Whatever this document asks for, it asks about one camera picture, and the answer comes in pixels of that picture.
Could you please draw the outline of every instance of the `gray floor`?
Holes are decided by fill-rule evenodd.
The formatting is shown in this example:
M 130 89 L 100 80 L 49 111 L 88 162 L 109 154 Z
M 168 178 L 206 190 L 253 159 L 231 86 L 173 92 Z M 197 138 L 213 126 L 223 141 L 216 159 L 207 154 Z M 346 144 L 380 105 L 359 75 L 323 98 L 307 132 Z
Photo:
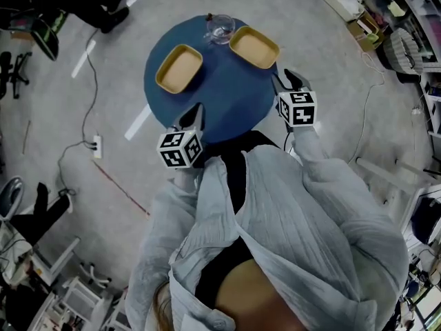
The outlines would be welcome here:
M 128 20 L 112 34 L 95 37 L 91 59 L 98 72 L 99 95 L 86 134 L 89 138 L 96 133 L 103 136 L 104 155 L 99 165 L 146 210 L 171 173 L 163 168 L 155 151 L 164 129 L 153 115 L 131 141 L 124 137 L 146 105 L 145 61 L 164 32 L 184 19 L 208 12 L 238 17 L 280 46 L 279 70 L 291 68 L 311 81 L 318 95 L 318 134 L 329 153 L 345 161 L 352 157 L 362 130 L 367 92 L 382 81 L 363 63 L 344 21 L 323 0 L 138 0 Z M 34 48 L 27 67 L 31 84 L 21 88 L 19 100 L 9 93 L 1 101 L 6 174 L 24 178 L 23 206 L 35 199 L 39 181 L 53 192 L 60 188 L 57 159 L 64 147 L 81 139 L 81 122 L 94 92 L 93 74 L 87 63 L 75 79 L 71 74 L 92 31 L 75 16 L 69 17 L 59 34 L 57 62 Z M 20 50 L 25 46 L 3 33 L 0 47 Z M 367 104 L 360 154 L 391 170 L 395 158 L 418 168 L 428 166 L 432 149 L 427 120 L 424 114 L 411 115 L 418 104 L 418 91 L 399 83 L 392 72 L 387 71 L 384 77 L 385 85 L 372 90 Z M 286 132 L 275 111 L 258 129 L 283 145 Z M 356 164 L 351 166 L 369 184 L 378 202 L 387 199 L 393 203 L 391 216 L 399 221 L 406 196 Z M 43 238 L 42 248 L 55 254 L 78 235 L 81 244 L 77 254 L 95 262 L 116 286 L 127 285 L 147 224 L 145 213 L 103 176 L 84 147 L 68 152 L 63 171 L 68 184 L 78 191 L 74 213 L 56 223 Z M 399 175 L 414 180 L 412 174 Z

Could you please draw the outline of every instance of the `yellow tray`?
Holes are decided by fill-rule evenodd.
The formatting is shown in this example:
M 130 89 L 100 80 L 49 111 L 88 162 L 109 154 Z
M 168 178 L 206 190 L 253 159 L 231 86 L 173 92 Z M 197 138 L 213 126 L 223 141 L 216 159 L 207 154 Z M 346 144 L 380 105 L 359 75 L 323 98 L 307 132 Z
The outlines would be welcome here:
M 261 69 L 269 69 L 276 62 L 280 49 L 271 39 L 249 26 L 240 27 L 229 41 L 238 56 Z
M 155 81 L 170 93 L 182 92 L 201 68 L 202 60 L 200 52 L 185 44 L 179 44 L 159 67 Z

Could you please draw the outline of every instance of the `gray shirt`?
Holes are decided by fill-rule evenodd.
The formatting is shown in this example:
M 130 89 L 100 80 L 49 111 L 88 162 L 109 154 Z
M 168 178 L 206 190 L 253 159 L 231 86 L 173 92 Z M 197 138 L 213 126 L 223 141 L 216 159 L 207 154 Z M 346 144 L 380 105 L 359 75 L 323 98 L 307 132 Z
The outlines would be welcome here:
M 234 330 L 194 292 L 201 270 L 239 237 L 308 330 L 384 327 L 407 275 L 404 239 L 365 183 L 327 157 L 313 128 L 295 135 L 302 165 L 274 146 L 243 152 L 247 188 L 236 215 L 219 157 L 207 162 L 198 191 L 182 177 L 167 182 L 130 279 L 134 331 L 155 330 L 152 298 L 167 279 L 175 330 Z

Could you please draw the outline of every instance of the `shirt sleeve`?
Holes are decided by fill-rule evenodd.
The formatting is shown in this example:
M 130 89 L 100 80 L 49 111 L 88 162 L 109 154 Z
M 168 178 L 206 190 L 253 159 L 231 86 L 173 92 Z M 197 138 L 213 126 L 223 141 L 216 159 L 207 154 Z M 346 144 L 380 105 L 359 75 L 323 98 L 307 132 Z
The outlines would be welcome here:
M 408 270 L 407 248 L 398 227 L 343 160 L 328 158 L 313 128 L 295 128 L 294 135 L 305 188 L 340 227 L 349 244 L 379 264 L 398 298 Z
M 168 278 L 169 258 L 194 225 L 197 194 L 191 182 L 194 177 L 178 172 L 152 203 L 150 222 L 125 303 L 133 331 L 144 331 L 154 293 Z

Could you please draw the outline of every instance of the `storage box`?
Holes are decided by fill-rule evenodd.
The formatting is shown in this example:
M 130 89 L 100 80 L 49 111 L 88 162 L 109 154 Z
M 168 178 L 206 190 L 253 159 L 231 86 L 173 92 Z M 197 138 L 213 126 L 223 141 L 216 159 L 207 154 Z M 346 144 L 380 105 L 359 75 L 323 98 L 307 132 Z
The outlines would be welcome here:
M 360 20 L 362 26 L 363 25 L 367 26 L 368 29 L 372 31 L 372 34 L 378 37 L 377 41 L 375 42 L 370 41 L 367 38 L 367 33 L 357 23 L 357 21 L 349 22 L 347 24 L 347 29 L 356 39 L 358 45 L 362 48 L 363 52 L 371 52 L 376 48 L 378 48 L 380 44 L 384 41 L 384 35 L 379 29 L 378 24 L 375 22 L 375 20 L 372 18 L 372 16 L 369 13 L 363 12 L 363 14 L 358 20 Z
M 325 0 L 346 22 L 357 19 L 365 8 L 357 0 Z

